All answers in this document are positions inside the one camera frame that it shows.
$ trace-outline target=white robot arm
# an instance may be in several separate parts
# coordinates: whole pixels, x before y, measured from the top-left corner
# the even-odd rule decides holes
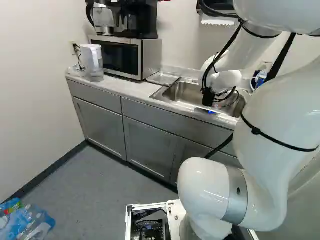
[[[320,35],[319,7],[320,2],[313,0],[234,0],[246,29],[241,29],[229,51],[216,62],[220,75],[214,70],[208,74],[212,92],[223,92],[234,84],[224,85],[222,78],[234,75],[235,82],[240,81],[232,71],[249,66],[274,41],[251,33]],[[267,232],[283,223],[290,181],[319,152],[319,65],[320,57],[254,92],[233,137],[244,170],[202,158],[182,164],[178,192],[187,212],[184,223],[190,223],[200,239],[223,239],[232,224]]]

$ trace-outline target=countertop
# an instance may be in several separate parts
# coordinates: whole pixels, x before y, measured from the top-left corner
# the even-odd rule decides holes
[[[238,122],[238,119],[234,117],[224,117],[223,115],[217,116],[215,114],[205,115],[203,113],[196,113],[193,110],[182,110],[180,107],[177,107],[174,104],[152,99],[150,98],[150,96],[156,93],[163,86],[152,84],[146,81],[133,81],[109,75],[104,75],[103,81],[100,82],[91,82],[85,79],[84,77],[76,77],[68,74],[66,75],[66,79],[111,94],[115,94],[123,98],[134,100],[143,104],[147,104],[159,109],[163,109],[189,118],[200,120],[229,130],[234,130]]]

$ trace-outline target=white wall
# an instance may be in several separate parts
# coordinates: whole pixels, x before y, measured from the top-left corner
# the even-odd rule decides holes
[[[0,202],[84,140],[65,70],[87,42],[84,0],[2,1]]]

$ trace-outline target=power cord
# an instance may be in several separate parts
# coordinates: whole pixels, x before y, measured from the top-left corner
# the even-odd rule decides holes
[[[80,53],[79,56],[78,56],[78,64],[79,64],[80,70],[84,70],[85,68],[80,65],[80,57],[81,57],[81,55],[82,55],[82,53]]]
[[[81,66],[81,64],[80,64],[80,57],[81,57],[81,55],[82,55],[81,50],[80,50],[80,47],[79,47],[79,45],[76,44],[76,43],[72,44],[72,46],[73,46],[73,50],[74,50],[74,52],[75,52],[76,55],[78,55],[78,53],[80,53],[79,56],[78,56],[78,64],[79,64],[80,70],[83,71],[85,68],[84,68],[83,66]]]

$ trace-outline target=drawer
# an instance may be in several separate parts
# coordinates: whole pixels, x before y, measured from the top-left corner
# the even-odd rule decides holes
[[[120,96],[71,80],[67,80],[67,83],[73,97],[85,100],[115,113],[122,114]]]
[[[124,116],[213,149],[217,148],[233,133],[232,130],[127,98],[121,98],[121,101]],[[236,156],[232,143],[228,144],[221,151]]]

